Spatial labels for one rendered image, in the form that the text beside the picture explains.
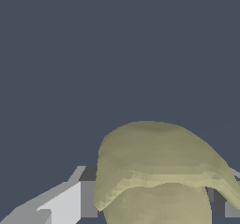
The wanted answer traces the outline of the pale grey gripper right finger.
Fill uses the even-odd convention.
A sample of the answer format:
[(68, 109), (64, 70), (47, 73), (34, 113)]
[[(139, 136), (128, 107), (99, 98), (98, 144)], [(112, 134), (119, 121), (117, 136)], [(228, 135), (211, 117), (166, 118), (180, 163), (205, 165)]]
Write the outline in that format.
[(240, 210), (233, 207), (226, 199), (215, 189), (208, 187), (206, 189), (209, 200), (225, 217), (239, 217)]

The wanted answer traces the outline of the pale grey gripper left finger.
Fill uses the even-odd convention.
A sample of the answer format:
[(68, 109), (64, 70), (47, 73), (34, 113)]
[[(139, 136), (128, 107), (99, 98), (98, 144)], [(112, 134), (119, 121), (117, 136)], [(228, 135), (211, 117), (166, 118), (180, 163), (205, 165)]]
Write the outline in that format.
[(95, 166), (78, 166), (66, 182), (16, 207), (0, 224), (77, 224), (82, 217), (97, 217), (96, 173)]

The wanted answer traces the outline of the olive yellow rounded object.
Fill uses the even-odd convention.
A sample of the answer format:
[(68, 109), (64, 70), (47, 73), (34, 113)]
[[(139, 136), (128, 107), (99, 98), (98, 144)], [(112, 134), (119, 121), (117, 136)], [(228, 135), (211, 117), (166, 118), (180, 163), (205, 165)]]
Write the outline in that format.
[(178, 125), (131, 122), (99, 147), (93, 204), (107, 224), (212, 224), (209, 187), (240, 210), (240, 185), (207, 142)]

